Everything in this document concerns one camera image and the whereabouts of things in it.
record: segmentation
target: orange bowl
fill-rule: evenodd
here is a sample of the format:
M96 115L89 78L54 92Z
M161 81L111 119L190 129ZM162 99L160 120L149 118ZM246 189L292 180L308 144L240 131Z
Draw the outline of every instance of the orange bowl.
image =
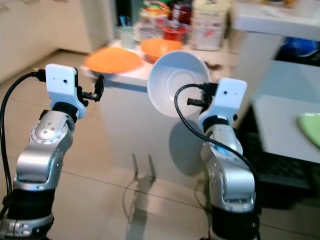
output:
M141 49L152 62L157 61L163 55L182 49L180 41L165 40L161 38L151 38L141 42Z

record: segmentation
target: tiled floor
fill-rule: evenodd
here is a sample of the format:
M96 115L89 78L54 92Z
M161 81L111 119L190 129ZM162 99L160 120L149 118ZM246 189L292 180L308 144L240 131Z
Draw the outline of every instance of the tiled floor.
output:
M48 63L77 67L83 59L83 55L57 52L32 67L44 68ZM0 99L17 77L1 84ZM79 84L86 91L93 89L81 72ZM5 116L12 171L30 128L48 108L46 86L34 79L24 81L12 94ZM208 218L193 190L147 176L135 177L133 172L114 167L97 103L89 104L73 137L56 190L50 238L197 240L207 235ZM203 204L203 194L195 194ZM264 209L260 231L263 240L314 240L320 239L319 223L320 204L306 200L291 210Z

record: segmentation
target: black cable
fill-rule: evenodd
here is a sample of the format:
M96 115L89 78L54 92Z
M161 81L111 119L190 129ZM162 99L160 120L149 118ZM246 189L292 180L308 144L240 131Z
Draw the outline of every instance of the black cable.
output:
M252 172L252 175L253 175L253 178L254 178L254 190L255 190L255 198L257 200L257 189L258 189L258 185L259 185L259 179L258 179L258 175L257 175L257 172L256 172L256 169L254 168L254 166L252 165L252 163L250 161L248 161L243 155L241 155L240 153L238 153L237 151L233 150L232 148L222 144L221 142L218 142L216 140L213 140L205 135L203 135L202 133L196 131L188 122L187 120L185 119L185 117L183 116L183 114L181 113L180 109L179 109L179 105L178 105L178 96L179 94L187 89L187 88L191 88L191 87L195 87L195 88L198 88L198 89L201 89L203 90L204 86L203 85L200 85L200 84L187 84L187 85L184 85L182 86L181 88L179 88L179 90L175 93L175 96L174 96L174 106L175 106L175 109L176 109L176 112L178 113L181 121L184 123L184 125L194 134L196 135L198 138L206 141L206 142L210 142L214 145L217 145L221 148L224 148L225 150L228 150L230 152L232 152L233 154L235 154L237 157L239 157L247 166L248 168L250 169L250 171Z
M18 80L16 80L11 87L6 92L0 109L0 144L1 144L1 155L2 155L2 163L3 163L3 170L5 175L5 185L6 185L6 195L9 196L12 192L12 182L11 182L11 174L10 174L10 168L8 163L8 156L7 156L7 148L6 148L6 133L5 133L5 111L6 111L6 105L9 100L9 97L13 90L25 79L29 77L38 77L37 72L30 72L22 77L20 77ZM0 212L0 219L2 219L3 215L7 211L7 207L4 206L3 209Z

